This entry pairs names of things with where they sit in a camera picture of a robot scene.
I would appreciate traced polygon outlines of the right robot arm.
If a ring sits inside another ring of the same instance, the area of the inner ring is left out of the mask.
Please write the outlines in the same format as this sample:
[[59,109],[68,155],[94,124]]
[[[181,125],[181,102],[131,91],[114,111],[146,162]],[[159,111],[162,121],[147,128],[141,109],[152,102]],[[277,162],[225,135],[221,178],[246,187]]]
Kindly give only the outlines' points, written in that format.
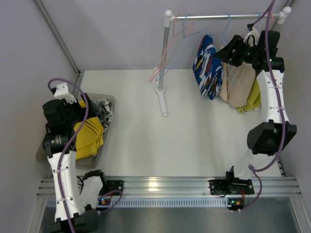
[[270,168],[297,133],[290,123],[283,97],[284,59],[278,57],[277,44],[280,33],[262,31],[256,44],[249,45],[240,35],[235,35],[216,58],[235,67],[251,64],[260,90],[262,122],[249,131],[248,149],[244,156],[226,172],[225,178],[209,182],[212,195],[253,194],[251,177]]

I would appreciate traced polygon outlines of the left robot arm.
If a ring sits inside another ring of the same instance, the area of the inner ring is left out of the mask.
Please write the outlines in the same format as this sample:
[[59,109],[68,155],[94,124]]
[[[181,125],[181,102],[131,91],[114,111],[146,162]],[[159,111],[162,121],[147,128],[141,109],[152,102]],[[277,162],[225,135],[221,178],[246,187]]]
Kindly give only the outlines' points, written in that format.
[[76,132],[74,126],[95,117],[95,105],[82,95],[88,109],[76,99],[54,99],[43,105],[47,120],[43,149],[52,169],[56,213],[51,233],[90,233],[99,228],[98,197],[106,184],[101,170],[88,172],[80,188],[76,176]]

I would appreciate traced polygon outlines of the newspaper print trousers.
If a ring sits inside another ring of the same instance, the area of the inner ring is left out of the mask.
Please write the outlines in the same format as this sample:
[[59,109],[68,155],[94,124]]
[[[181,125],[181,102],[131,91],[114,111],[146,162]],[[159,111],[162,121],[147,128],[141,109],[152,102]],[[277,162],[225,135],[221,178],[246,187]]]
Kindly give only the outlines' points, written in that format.
[[113,116],[113,102],[109,99],[99,99],[95,102],[98,119],[104,132],[110,126]]

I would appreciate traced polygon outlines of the blue patterned garment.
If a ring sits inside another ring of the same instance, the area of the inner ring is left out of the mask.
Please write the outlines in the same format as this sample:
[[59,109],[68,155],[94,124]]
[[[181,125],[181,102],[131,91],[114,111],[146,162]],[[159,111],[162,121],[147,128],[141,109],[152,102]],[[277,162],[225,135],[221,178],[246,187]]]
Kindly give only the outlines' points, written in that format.
[[220,59],[215,58],[216,49],[211,35],[206,34],[200,43],[192,71],[201,96],[213,100],[220,92],[223,84],[223,66]]

